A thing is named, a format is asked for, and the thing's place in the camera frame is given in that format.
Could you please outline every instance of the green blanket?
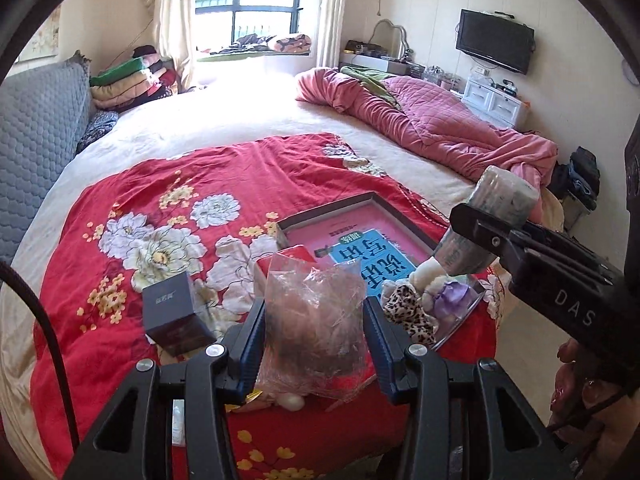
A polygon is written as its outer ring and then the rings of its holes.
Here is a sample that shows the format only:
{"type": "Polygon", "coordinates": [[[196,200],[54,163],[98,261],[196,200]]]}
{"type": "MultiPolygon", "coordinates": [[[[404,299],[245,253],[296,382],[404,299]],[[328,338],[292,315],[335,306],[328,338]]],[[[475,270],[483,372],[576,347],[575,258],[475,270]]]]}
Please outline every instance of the green blanket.
{"type": "Polygon", "coordinates": [[[125,61],[121,65],[115,66],[105,72],[102,72],[96,77],[92,77],[91,79],[89,79],[89,84],[91,86],[107,86],[115,83],[116,81],[120,81],[120,79],[124,79],[131,74],[138,72],[139,70],[144,70],[145,68],[148,68],[148,66],[145,65],[144,58],[135,57],[133,59],[125,61]]]}
{"type": "Polygon", "coordinates": [[[356,78],[360,81],[360,84],[369,90],[373,95],[384,99],[387,103],[392,105],[397,110],[400,109],[400,103],[396,101],[389,90],[382,84],[385,79],[390,77],[396,77],[394,74],[388,74],[387,72],[380,72],[380,70],[374,70],[372,68],[356,68],[354,66],[343,66],[340,69],[345,75],[356,78]]]}

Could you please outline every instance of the wall-mounted tv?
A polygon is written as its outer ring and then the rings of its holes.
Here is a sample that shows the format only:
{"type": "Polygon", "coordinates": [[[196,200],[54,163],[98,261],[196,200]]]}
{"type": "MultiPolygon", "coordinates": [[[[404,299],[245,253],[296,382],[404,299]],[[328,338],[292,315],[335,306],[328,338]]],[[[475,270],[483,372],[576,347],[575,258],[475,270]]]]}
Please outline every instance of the wall-mounted tv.
{"type": "Polygon", "coordinates": [[[462,10],[456,49],[498,66],[526,74],[535,50],[534,31],[526,25],[472,10],[462,10]]]}

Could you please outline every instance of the pink book page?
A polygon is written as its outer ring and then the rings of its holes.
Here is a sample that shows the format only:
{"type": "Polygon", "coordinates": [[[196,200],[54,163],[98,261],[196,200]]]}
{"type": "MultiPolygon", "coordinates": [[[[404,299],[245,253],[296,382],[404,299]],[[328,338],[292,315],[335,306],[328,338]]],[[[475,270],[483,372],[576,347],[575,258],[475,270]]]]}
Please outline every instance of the pink book page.
{"type": "Polygon", "coordinates": [[[377,229],[416,267],[431,257],[431,248],[375,202],[345,209],[302,227],[288,229],[286,236],[289,244],[304,245],[318,263],[332,266],[335,262],[328,255],[327,248],[338,244],[341,237],[354,231],[377,229]]]}

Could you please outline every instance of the blue gripper pad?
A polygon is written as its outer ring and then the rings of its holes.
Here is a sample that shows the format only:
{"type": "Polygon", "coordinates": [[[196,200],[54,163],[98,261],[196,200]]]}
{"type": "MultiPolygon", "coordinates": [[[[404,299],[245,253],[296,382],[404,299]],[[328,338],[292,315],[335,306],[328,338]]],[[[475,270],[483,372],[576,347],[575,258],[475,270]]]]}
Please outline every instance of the blue gripper pad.
{"type": "Polygon", "coordinates": [[[380,390],[392,404],[409,403],[416,394],[418,381],[406,367],[404,351],[411,345],[408,333],[386,320],[376,297],[364,301],[363,316],[364,335],[380,390]]]}
{"type": "Polygon", "coordinates": [[[264,352],[263,298],[255,299],[245,322],[231,327],[222,344],[229,355],[222,384],[223,400],[227,404],[244,404],[254,389],[264,352]]]}

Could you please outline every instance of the white bed sheet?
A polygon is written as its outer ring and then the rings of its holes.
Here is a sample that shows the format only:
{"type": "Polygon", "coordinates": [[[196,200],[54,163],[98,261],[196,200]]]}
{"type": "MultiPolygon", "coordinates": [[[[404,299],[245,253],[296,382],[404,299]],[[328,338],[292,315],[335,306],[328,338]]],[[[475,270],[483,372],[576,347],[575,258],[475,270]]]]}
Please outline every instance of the white bed sheet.
{"type": "MultiPolygon", "coordinates": [[[[25,235],[13,265],[39,294],[49,259],[69,210],[85,187],[150,158],[206,146],[331,132],[360,155],[418,192],[445,215],[474,185],[443,166],[400,148],[359,120],[328,107],[296,102],[292,78],[217,83],[213,88],[156,101],[124,114],[114,130],[89,146],[63,171],[25,235]]],[[[549,199],[547,224],[561,220],[549,199]]],[[[7,437],[35,480],[52,479],[30,407],[35,364],[33,316],[19,298],[0,292],[0,406],[7,437]]]]}

